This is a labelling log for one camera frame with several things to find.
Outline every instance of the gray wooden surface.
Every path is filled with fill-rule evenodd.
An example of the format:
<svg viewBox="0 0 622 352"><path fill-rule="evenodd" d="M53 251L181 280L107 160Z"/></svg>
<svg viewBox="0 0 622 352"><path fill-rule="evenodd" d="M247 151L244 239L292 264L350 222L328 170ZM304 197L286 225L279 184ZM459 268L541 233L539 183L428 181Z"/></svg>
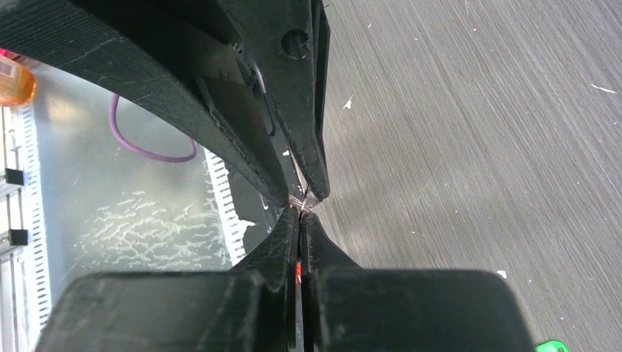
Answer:
<svg viewBox="0 0 622 352"><path fill-rule="evenodd" d="M505 271L536 341L618 351L622 1L326 4L337 244Z"/></svg>

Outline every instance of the white speck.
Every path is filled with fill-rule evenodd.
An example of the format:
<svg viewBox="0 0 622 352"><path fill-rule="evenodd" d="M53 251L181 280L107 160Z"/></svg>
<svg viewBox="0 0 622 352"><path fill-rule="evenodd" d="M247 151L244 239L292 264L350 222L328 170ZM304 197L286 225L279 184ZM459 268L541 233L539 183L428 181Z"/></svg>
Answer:
<svg viewBox="0 0 622 352"><path fill-rule="evenodd" d="M595 85L593 85L593 84L590 84L590 85L591 85L592 87L594 87L594 88L598 89L598 90L602 90L603 92L613 93L613 94L618 93L618 92L614 92L614 91L612 91L612 90L610 90L610 89L605 89L605 88L603 88L603 87L598 87L598 86L595 86Z"/></svg>
<svg viewBox="0 0 622 352"><path fill-rule="evenodd" d="M345 105L343 106L343 109L352 109L352 98L354 97L354 95L350 96L350 99L348 99L348 102L345 103Z"/></svg>

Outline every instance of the green object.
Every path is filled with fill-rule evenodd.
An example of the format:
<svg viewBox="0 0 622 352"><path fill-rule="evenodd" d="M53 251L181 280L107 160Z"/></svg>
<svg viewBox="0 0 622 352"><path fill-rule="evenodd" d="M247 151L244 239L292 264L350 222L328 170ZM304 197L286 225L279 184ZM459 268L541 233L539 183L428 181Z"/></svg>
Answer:
<svg viewBox="0 0 622 352"><path fill-rule="evenodd" d="M535 352L570 352L561 342L551 340L535 347Z"/></svg>

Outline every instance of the wire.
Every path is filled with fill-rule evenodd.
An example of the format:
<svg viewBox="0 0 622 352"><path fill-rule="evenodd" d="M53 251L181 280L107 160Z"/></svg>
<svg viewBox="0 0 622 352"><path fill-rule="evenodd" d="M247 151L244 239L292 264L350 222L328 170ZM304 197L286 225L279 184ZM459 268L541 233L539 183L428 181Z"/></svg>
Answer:
<svg viewBox="0 0 622 352"><path fill-rule="evenodd" d="M110 124L110 131L114 138L123 146L135 152L136 154L143 156L145 158L149 158L155 161L163 161L164 163L185 163L187 161L192 160L195 156L197 156L197 146L194 145L194 141L192 138L188 137L190 140L190 154L186 156L166 156L152 153L148 150L144 150L141 147L138 147L135 144L129 142L119 131L119 126L117 126L117 107L119 106L119 95L113 94L112 99L110 100L110 111L108 113L108 124Z"/></svg>

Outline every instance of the screw hole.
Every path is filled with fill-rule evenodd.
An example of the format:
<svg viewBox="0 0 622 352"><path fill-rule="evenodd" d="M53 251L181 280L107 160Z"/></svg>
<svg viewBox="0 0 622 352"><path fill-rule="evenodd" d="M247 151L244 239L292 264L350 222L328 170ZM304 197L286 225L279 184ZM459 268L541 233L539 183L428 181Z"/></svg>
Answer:
<svg viewBox="0 0 622 352"><path fill-rule="evenodd" d="M309 56L309 35L302 29L292 29L281 38L283 53L292 60Z"/></svg>

